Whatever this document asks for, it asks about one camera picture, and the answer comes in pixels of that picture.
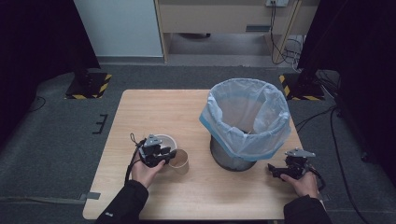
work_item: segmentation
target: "human hand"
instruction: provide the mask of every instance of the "human hand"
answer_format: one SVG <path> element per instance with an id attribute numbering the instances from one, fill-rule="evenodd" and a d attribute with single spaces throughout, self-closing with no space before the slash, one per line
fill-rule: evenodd
<path id="1" fill-rule="evenodd" d="M 145 163 L 140 160 L 139 153 L 136 153 L 135 158 L 136 163 L 132 169 L 132 179 L 140 182 L 146 189 L 151 185 L 155 175 L 163 168 L 165 165 L 165 160 L 162 160 L 155 167 L 148 167 Z"/>
<path id="2" fill-rule="evenodd" d="M 317 178 L 312 172 L 305 173 L 305 175 L 298 180 L 284 174 L 280 175 L 280 178 L 292 184 L 299 197 L 303 197 L 307 194 L 311 198 L 318 197 Z"/>

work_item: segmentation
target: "plastic bag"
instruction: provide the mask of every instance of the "plastic bag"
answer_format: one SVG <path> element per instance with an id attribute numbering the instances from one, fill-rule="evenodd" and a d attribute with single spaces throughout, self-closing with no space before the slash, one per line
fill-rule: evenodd
<path id="1" fill-rule="evenodd" d="M 274 85 L 233 78 L 214 86 L 199 120 L 230 157 L 270 159 L 290 135 L 290 112 Z"/>

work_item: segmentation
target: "black sleeve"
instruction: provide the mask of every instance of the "black sleeve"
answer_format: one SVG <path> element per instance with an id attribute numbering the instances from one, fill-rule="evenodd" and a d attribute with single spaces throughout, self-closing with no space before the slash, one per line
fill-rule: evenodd
<path id="1" fill-rule="evenodd" d="M 316 198 L 310 198 L 309 195 L 286 204 L 283 212 L 285 224 L 332 223 L 322 203 Z"/>
<path id="2" fill-rule="evenodd" d="M 148 197 L 149 192 L 142 184 L 130 180 L 96 219 L 95 223 L 138 223 L 140 211 L 145 206 Z"/>

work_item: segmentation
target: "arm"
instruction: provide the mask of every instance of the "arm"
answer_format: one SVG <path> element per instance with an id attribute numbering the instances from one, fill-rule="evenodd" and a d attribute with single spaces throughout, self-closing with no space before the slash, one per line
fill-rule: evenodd
<path id="1" fill-rule="evenodd" d="M 138 223 L 148 197 L 149 192 L 141 183 L 130 180 L 95 223 Z"/>
<path id="2" fill-rule="evenodd" d="M 285 205 L 283 209 L 285 224 L 332 223 L 323 204 L 318 200 L 318 186 L 314 174 L 307 172 L 299 180 L 293 179 L 288 175 L 281 175 L 280 177 L 292 184 L 300 197 Z"/>
<path id="3" fill-rule="evenodd" d="M 149 168 L 136 156 L 136 163 L 132 169 L 132 180 L 129 180 L 113 199 L 110 205 L 97 218 L 97 224 L 121 224 L 139 222 L 139 214 L 149 197 L 148 188 L 155 175 L 163 168 L 165 161 L 156 167 Z"/>

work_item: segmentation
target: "metal trash can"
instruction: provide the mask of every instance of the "metal trash can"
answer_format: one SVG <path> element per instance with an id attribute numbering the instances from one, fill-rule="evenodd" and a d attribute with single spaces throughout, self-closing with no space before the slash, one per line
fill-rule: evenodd
<path id="1" fill-rule="evenodd" d="M 290 135 L 290 112 L 274 85 L 232 78 L 214 86 L 200 116 L 211 133 L 210 150 L 219 166 L 245 171 L 273 157 Z"/>

